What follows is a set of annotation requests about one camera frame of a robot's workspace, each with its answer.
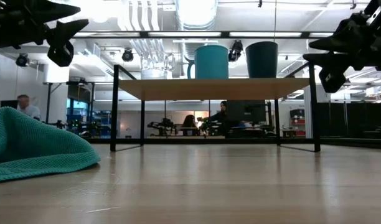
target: shelf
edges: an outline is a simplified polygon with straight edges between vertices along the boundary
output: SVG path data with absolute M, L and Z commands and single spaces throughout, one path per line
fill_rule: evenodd
M 121 80 L 140 100 L 274 100 L 309 85 L 308 78 Z

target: white shirt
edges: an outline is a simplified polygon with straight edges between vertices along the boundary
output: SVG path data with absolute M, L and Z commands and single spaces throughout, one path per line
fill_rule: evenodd
M 22 108 L 19 108 L 19 111 L 30 116 L 31 118 L 38 118 L 41 119 L 41 112 L 40 109 L 34 105 L 29 105 L 24 110 Z

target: teal towel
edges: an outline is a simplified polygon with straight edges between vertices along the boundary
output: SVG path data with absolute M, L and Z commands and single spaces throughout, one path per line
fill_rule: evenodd
M 99 161 L 79 136 L 13 108 L 0 109 L 0 181 L 74 172 Z

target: wooden floor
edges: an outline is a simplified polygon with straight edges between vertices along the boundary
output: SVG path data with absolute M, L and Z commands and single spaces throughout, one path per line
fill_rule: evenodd
M 0 223 L 381 223 L 381 151 L 145 146 L 0 184 Z

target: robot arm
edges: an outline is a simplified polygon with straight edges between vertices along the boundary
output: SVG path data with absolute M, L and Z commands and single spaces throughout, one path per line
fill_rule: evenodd
M 340 22 L 333 35 L 309 44 L 327 50 L 324 54 L 304 54 L 305 60 L 322 67 L 319 78 L 328 93 L 346 82 L 344 72 L 352 67 L 375 67 L 381 71 L 381 0 L 371 0 L 365 10 Z

